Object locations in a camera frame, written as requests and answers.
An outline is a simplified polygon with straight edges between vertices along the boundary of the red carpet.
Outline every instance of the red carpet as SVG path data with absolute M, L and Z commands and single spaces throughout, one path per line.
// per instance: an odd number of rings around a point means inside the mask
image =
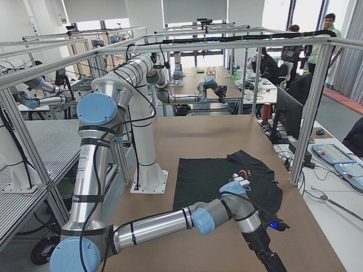
M 346 106 L 347 108 L 351 109 L 352 111 L 355 111 L 361 115 L 363 115 L 363 105 L 358 104 L 357 102 L 354 102 L 350 98 L 338 93 L 337 91 L 333 91 L 328 88 L 324 88 L 325 96 L 329 97 L 330 99 L 338 102 L 339 104 Z

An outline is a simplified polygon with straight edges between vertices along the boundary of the floor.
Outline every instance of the floor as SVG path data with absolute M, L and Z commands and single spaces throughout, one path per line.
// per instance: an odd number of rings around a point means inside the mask
M 168 115 L 171 116 L 171 109 L 168 108 Z M 158 115 L 161 115 L 162 107 L 158 107 Z M 337 103 L 336 101 L 323 96 L 320 103 L 320 108 L 317 115 L 317 121 L 322 124 L 332 135 L 334 135 L 340 141 L 350 131 L 354 123 L 361 117 L 361 114 Z M 135 159 L 134 154 L 131 151 L 128 156 L 128 165 L 130 168 L 134 167 Z M 110 190 L 109 196 L 105 199 L 104 203 L 104 221 L 109 222 L 120 198 L 120 195 L 124 188 L 123 178 L 118 178 L 113 183 L 113 187 Z M 47 216 L 44 213 L 44 207 L 38 211 L 39 217 L 44 221 L 47 220 Z M 34 219 L 30 219 L 29 222 L 23 227 L 24 230 L 30 230 L 38 226 L 38 222 Z M 13 240 L 0 252 L 0 264 L 1 272 L 49 272 L 49 265 L 36 266 L 32 264 L 29 256 L 31 250 L 37 241 L 44 236 L 44 232 L 39 232 L 28 237 L 26 239 L 13 238 Z

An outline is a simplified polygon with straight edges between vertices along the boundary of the brown table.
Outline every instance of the brown table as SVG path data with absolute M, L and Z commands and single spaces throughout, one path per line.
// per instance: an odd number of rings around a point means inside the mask
M 204 69 L 204 73 L 197 73 L 198 69 Z M 206 73 L 206 67 L 189 67 L 183 70 L 187 76 L 182 78 L 184 86 L 182 87 L 170 87 L 171 93 L 174 95 L 187 95 L 197 93 L 197 84 L 203 82 L 209 75 Z M 216 75 L 213 76 L 216 79 L 218 85 L 226 85 L 226 102 L 239 102 L 241 92 L 238 90 L 233 79 L 229 76 L 228 71 L 223 66 L 216 66 Z M 207 90 L 207 98 L 210 103 L 219 103 L 218 96 L 213 90 Z
M 125 189 L 111 223 L 171 210 L 179 158 L 224 158 L 242 149 L 274 170 L 284 191 L 278 215 L 291 229 L 269 229 L 268 233 L 271 249 L 279 254 L 288 272 L 345 271 L 298 190 L 290 185 L 288 173 L 254 117 L 159 117 L 153 127 L 158 163 L 169 170 L 166 193 L 138 195 Z M 196 229 L 185 230 L 126 248 L 108 260 L 106 271 L 266 270 L 230 220 L 206 236 Z

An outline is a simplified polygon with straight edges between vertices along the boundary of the gray metal table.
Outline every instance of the gray metal table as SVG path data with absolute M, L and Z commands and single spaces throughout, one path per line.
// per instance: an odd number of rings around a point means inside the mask
M 58 184 L 78 159 L 79 120 L 26 121 L 34 144 L 54 184 Z M 0 191 L 11 182 L 7 167 L 0 171 Z M 0 193 L 0 250 L 19 231 L 48 195 L 47 187 L 33 194 Z

